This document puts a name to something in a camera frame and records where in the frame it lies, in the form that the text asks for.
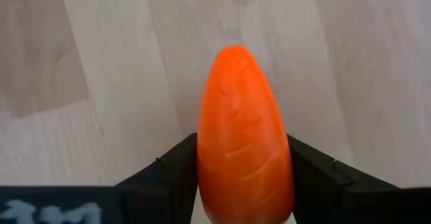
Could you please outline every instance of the carrot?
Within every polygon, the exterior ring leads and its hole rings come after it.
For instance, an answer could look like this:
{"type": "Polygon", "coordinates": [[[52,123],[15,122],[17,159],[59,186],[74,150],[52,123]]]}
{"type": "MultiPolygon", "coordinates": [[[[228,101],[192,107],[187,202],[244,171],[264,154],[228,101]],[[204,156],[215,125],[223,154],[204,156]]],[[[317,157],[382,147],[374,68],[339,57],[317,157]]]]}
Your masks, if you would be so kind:
{"type": "Polygon", "coordinates": [[[201,106],[198,181],[214,223],[281,223],[294,202],[288,140],[272,90],[243,46],[214,61],[201,106]]]}

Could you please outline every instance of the wooden floor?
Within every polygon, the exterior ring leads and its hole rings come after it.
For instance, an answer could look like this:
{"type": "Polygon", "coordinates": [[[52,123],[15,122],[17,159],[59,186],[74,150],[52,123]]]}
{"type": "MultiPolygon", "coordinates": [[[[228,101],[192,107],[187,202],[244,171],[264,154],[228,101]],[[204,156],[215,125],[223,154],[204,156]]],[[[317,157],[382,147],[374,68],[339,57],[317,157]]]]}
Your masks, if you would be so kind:
{"type": "Polygon", "coordinates": [[[212,60],[243,44],[288,133],[431,185],[430,38],[431,0],[0,0],[0,184],[141,170],[197,130],[212,60]]]}

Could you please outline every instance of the light wood surface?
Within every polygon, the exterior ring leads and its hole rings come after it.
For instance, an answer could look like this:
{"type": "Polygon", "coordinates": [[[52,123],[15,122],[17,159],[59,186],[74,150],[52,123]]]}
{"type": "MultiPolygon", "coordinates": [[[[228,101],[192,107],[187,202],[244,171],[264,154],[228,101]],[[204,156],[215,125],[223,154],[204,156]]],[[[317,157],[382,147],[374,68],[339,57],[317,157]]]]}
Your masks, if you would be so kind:
{"type": "MultiPolygon", "coordinates": [[[[258,59],[286,131],[431,184],[431,0],[0,0],[0,184],[113,185],[197,129],[212,60],[258,59]]],[[[197,201],[195,223],[204,223],[197,201]]]]}

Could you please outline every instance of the orange carrot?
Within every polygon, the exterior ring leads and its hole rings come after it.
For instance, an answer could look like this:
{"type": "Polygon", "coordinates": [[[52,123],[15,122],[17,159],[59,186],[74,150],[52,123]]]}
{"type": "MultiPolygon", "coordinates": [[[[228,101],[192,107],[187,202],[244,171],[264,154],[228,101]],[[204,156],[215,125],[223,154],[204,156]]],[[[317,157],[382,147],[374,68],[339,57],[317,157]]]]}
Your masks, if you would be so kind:
{"type": "Polygon", "coordinates": [[[294,202],[288,140],[271,88],[243,46],[214,61],[199,120],[198,181],[214,223],[281,223],[294,202]]]}

